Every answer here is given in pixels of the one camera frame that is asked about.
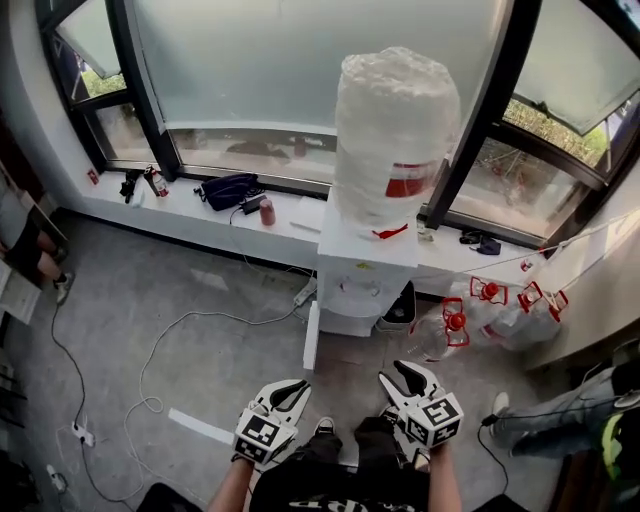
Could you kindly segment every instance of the plug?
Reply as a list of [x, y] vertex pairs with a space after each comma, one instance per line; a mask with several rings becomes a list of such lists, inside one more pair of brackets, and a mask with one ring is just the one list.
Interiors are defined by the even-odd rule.
[[67, 481], [64, 479], [61, 473], [58, 473], [55, 468], [51, 465], [47, 465], [47, 473], [49, 473], [49, 478], [51, 478], [51, 483], [55, 487], [58, 494], [62, 494], [67, 490]]
[[496, 416], [495, 414], [490, 414], [489, 416], [487, 416], [485, 419], [483, 419], [480, 422], [480, 425], [482, 425], [483, 427], [489, 427], [489, 426], [493, 425], [499, 419], [500, 418], [498, 416]]
[[93, 446], [96, 444], [96, 438], [94, 437], [94, 435], [75, 422], [71, 424], [71, 432], [73, 432], [74, 436], [80, 439], [80, 442], [82, 444], [86, 444], [90, 448], [93, 448]]

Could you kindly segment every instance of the black bag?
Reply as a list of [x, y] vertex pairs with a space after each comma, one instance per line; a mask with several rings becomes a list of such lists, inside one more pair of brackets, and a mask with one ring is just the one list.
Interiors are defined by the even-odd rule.
[[209, 201], [217, 212], [231, 208], [247, 197], [262, 193], [258, 188], [258, 176], [249, 173], [213, 178], [193, 191], [200, 196], [203, 203]]

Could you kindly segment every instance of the leg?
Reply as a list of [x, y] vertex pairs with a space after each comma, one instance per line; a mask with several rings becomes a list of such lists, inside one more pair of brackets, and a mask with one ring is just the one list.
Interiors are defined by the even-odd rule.
[[49, 254], [54, 254], [58, 250], [56, 244], [53, 243], [53, 240], [51, 240], [49, 235], [47, 235], [44, 231], [40, 231], [40, 233], [38, 233], [37, 243], [40, 249], [48, 252]]
[[63, 273], [56, 262], [53, 261], [53, 258], [46, 252], [43, 252], [40, 255], [38, 270], [45, 276], [53, 279], [53, 286], [58, 290], [58, 298], [56, 299], [56, 302], [59, 305], [62, 305], [64, 301], [67, 300], [69, 290], [71, 289], [71, 285], [75, 279], [73, 272], [67, 272], [66, 274]]
[[584, 425], [569, 425], [525, 436], [516, 443], [511, 454], [561, 459], [592, 448], [589, 430]]
[[337, 464], [341, 448], [342, 441], [335, 434], [333, 420], [331, 418], [322, 418], [318, 422], [315, 434], [309, 439], [309, 442], [297, 448], [284, 462], [304, 460]]
[[567, 425], [601, 423], [614, 410], [612, 371], [611, 368], [604, 370], [585, 382], [579, 390], [569, 391], [548, 402], [526, 409], [503, 409], [497, 414], [500, 419], [492, 428], [497, 443], [511, 448], [526, 432], [538, 433]]
[[382, 417], [365, 418], [355, 431], [358, 471], [400, 469], [407, 459], [393, 437], [393, 423]]

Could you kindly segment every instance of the gray floor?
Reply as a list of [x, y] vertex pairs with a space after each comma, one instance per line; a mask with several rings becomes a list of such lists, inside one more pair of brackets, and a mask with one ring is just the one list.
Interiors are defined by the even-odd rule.
[[[138, 487], [140, 477], [128, 456], [123, 419], [140, 400], [140, 370], [156, 337], [191, 310], [224, 311], [253, 321], [276, 318], [291, 309], [306, 279], [269, 269], [263, 269], [269, 274], [264, 275], [244, 262], [89, 220], [65, 217], [60, 225], [71, 240], [66, 265], [75, 269], [77, 280], [59, 312], [56, 335], [85, 376], [84, 411], [97, 437], [96, 447], [86, 449], [94, 479], [110, 497], [126, 496]], [[65, 475], [73, 493], [63, 497], [66, 510], [125, 510], [91, 489], [78, 441], [65, 428], [79, 405], [80, 385], [71, 363], [51, 340], [53, 312], [54, 294], [48, 286], [32, 324], [12, 321], [5, 341], [29, 397], [26, 457], [48, 500], [53, 495], [42, 478], [44, 465], [53, 464]], [[377, 372], [396, 358], [406, 358], [406, 342], [382, 333], [368, 339], [322, 335], [316, 371], [305, 374], [304, 335], [305, 326], [295, 317], [260, 327], [201, 315], [178, 324], [163, 338], [143, 382], [145, 394], [162, 398], [164, 411], [153, 414], [141, 406], [128, 422], [140, 457], [155, 472], [208, 500], [228, 467], [230, 447], [170, 420], [169, 410], [233, 431], [238, 415], [263, 385], [305, 377], [313, 394], [299, 423], [298, 441], [310, 435], [318, 418], [331, 415], [345, 441], [343, 459], [356, 460], [351, 432], [364, 416], [383, 406]], [[560, 383], [545, 377], [544, 388], [537, 386], [520, 371], [515, 356], [499, 348], [469, 348], [433, 370], [456, 393], [466, 414], [453, 450], [464, 509], [470, 511], [503, 485], [500, 468], [476, 440], [477, 425], [496, 392], [508, 390], [513, 402], [526, 405], [548, 398]], [[509, 459], [504, 452], [496, 453], [509, 471], [509, 495], [529, 510], [546, 510], [559, 461]], [[143, 479], [145, 490], [159, 480], [147, 471]], [[195, 500], [184, 487], [173, 487]], [[136, 494], [129, 503], [135, 507], [143, 495]]]

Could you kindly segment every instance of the jeans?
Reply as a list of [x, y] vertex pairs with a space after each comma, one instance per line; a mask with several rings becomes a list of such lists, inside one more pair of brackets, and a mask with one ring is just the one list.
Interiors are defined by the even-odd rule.
[[[380, 417], [365, 418], [355, 431], [358, 443], [358, 472], [402, 469], [407, 459], [393, 437], [393, 425]], [[304, 446], [297, 448], [287, 461], [337, 464], [342, 441], [334, 434], [316, 434]]]
[[512, 449], [513, 455], [547, 458], [594, 448], [605, 421], [620, 412], [614, 405], [612, 371], [608, 368], [579, 389], [548, 402], [500, 412], [500, 419], [493, 425], [496, 444]]

